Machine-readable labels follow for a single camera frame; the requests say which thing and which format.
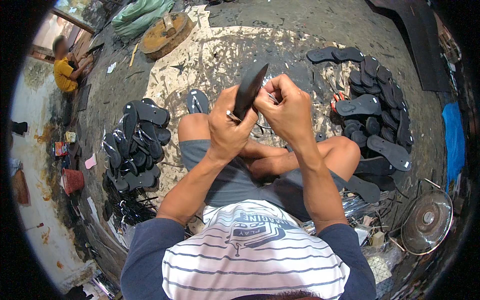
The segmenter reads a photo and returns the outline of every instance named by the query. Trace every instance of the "stack of soles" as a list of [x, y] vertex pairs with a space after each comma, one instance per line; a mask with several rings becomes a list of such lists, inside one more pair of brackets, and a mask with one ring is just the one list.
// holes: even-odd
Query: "stack of soles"
[[388, 68], [356, 48], [311, 50], [307, 58], [313, 64], [324, 61], [359, 64], [360, 71], [351, 71], [348, 79], [352, 100], [337, 102], [336, 110], [343, 118], [344, 135], [356, 142], [362, 153], [346, 188], [375, 203], [380, 200], [380, 191], [396, 188], [390, 175], [396, 170], [411, 169], [409, 153], [413, 137], [402, 89]]
[[119, 192], [158, 185], [160, 169], [156, 164], [165, 158], [162, 146], [171, 138], [169, 122], [169, 111], [152, 99], [125, 104], [117, 128], [102, 141], [108, 156], [106, 175]]

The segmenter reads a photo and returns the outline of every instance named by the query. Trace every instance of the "concrete floor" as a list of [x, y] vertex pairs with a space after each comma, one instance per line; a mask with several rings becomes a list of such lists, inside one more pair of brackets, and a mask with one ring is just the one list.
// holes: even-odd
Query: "concrete floor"
[[[174, 10], [179, 10], [179, 7], [180, 5], [177, 5]], [[403, 88], [409, 106], [410, 129], [415, 139], [411, 153], [412, 170], [406, 173], [397, 172], [394, 175], [399, 190], [412, 199], [416, 193], [418, 180], [425, 177], [445, 186], [442, 107], [435, 93], [422, 91], [408, 49], [395, 24], [372, 11], [366, 1], [305, 0], [292, 4], [288, 0], [271, 2], [239, 0], [207, 7], [207, 10], [211, 12], [209, 18], [211, 26], [242, 25], [289, 29], [300, 36], [305, 33], [317, 37], [318, 42], [308, 45], [312, 48], [323, 47], [322, 41], [337, 42], [348, 47], [358, 47], [363, 53], [377, 57], [381, 64], [392, 70]], [[137, 51], [133, 66], [127, 68], [129, 55], [137, 41], [138, 39], [123, 45], [115, 38], [111, 25], [107, 25], [96, 37], [94, 44], [105, 42], [105, 47], [88, 77], [87, 83], [92, 84], [92, 87], [87, 110], [74, 116], [83, 132], [80, 139], [84, 155], [82, 160], [99, 151], [104, 128], [107, 132], [113, 129], [121, 117], [124, 104], [143, 98], [147, 91], [150, 71], [155, 62], [147, 59], [141, 51]], [[116, 69], [113, 73], [107, 74], [107, 67], [114, 62], [117, 62]], [[144, 72], [125, 80], [127, 74], [137, 71]], [[308, 88], [311, 83], [303, 82], [301, 85]], [[83, 162], [80, 162], [85, 188], [79, 200], [79, 207], [87, 223], [91, 224], [95, 221], [90, 216], [91, 209], [87, 197], [92, 197], [99, 215], [107, 198], [101, 185], [102, 174], [105, 171], [102, 166], [103, 160], [101, 154], [97, 155], [98, 165], [91, 170], [85, 170]], [[397, 220], [409, 202], [402, 197], [398, 200], [403, 204], [397, 204], [399, 207]], [[388, 218], [389, 216], [384, 220], [386, 224], [389, 224]], [[102, 218], [100, 225], [108, 231], [108, 225]], [[94, 233], [90, 228], [86, 228], [85, 231], [89, 243], [101, 255], [97, 258], [99, 266], [112, 281], [119, 283], [126, 256], [122, 251], [118, 251], [117, 246], [102, 232]], [[103, 247], [98, 240], [115, 249], [116, 253]]]

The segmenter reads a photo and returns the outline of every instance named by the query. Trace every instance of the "man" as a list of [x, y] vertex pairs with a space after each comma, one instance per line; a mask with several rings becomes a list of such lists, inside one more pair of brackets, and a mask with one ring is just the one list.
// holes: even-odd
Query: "man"
[[[137, 225], [120, 280], [124, 297], [375, 299], [373, 273], [338, 193], [359, 162], [358, 146], [345, 137], [316, 143], [310, 97], [284, 74], [260, 90], [254, 106], [293, 152], [253, 142], [257, 114], [250, 109], [238, 124], [226, 115], [237, 89], [222, 91], [209, 116], [180, 121], [189, 173], [157, 218]], [[241, 157], [256, 160], [248, 169]], [[256, 178], [265, 175], [280, 177], [263, 186]], [[184, 240], [204, 201], [205, 228]], [[312, 220], [318, 237], [292, 216]]]
[[93, 56], [87, 57], [87, 53], [82, 55], [79, 60], [86, 58], [85, 63], [80, 67], [75, 55], [68, 52], [67, 38], [58, 36], [52, 44], [55, 62], [53, 63], [53, 76], [60, 90], [72, 92], [78, 88], [78, 82], [85, 68], [93, 62]]

